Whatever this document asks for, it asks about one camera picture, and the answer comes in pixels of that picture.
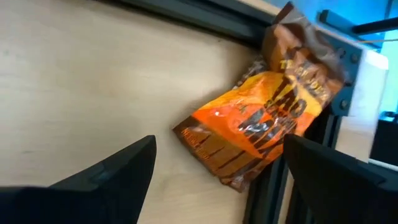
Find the crumpled plastic bag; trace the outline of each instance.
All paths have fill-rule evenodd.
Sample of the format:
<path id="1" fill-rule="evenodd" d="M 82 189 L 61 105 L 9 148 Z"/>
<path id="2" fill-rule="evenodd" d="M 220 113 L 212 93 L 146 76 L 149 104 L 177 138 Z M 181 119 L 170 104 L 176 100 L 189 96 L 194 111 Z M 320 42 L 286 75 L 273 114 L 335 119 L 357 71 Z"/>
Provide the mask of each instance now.
<path id="1" fill-rule="evenodd" d="M 237 85 L 173 131 L 222 184 L 242 192 L 282 154 L 284 135 L 302 136 L 344 82 L 333 48 L 288 3 Z"/>

